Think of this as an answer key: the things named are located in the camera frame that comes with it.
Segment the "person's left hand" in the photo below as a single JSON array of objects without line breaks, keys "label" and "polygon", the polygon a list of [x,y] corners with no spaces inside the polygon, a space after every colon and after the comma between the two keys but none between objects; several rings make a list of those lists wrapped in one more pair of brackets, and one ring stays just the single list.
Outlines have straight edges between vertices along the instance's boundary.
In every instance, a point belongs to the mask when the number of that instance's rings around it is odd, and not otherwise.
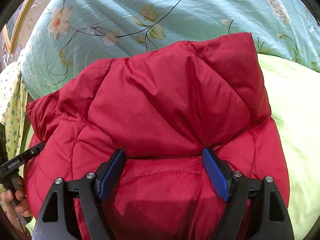
[{"label": "person's left hand", "polygon": [[32,218],[32,213],[27,201],[24,188],[24,179],[21,176],[17,177],[19,188],[13,193],[11,190],[5,190],[1,193],[1,202],[4,206],[5,214],[9,222],[22,233],[26,233],[25,225],[19,219],[19,216],[24,218]]}]

